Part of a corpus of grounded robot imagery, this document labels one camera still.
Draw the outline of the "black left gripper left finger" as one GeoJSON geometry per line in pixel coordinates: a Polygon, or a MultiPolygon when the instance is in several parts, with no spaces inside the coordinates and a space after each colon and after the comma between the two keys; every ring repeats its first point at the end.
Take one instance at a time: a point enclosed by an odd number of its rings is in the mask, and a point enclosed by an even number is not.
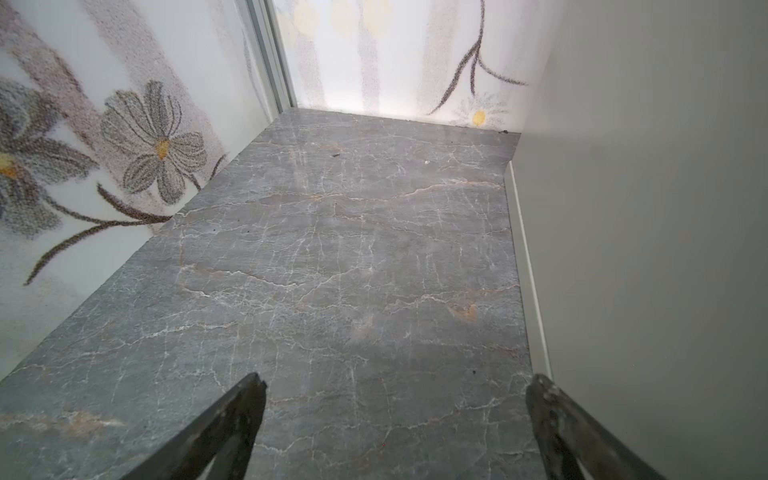
{"type": "Polygon", "coordinates": [[[233,388],[171,438],[126,479],[243,479],[267,402],[258,373],[233,388]]]}

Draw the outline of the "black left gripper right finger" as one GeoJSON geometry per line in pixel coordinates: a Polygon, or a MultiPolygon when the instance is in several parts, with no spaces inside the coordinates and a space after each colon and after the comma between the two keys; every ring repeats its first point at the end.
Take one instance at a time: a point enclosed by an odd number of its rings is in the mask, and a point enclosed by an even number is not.
{"type": "Polygon", "coordinates": [[[546,375],[532,377],[526,405],[549,479],[663,477],[546,375]]]}

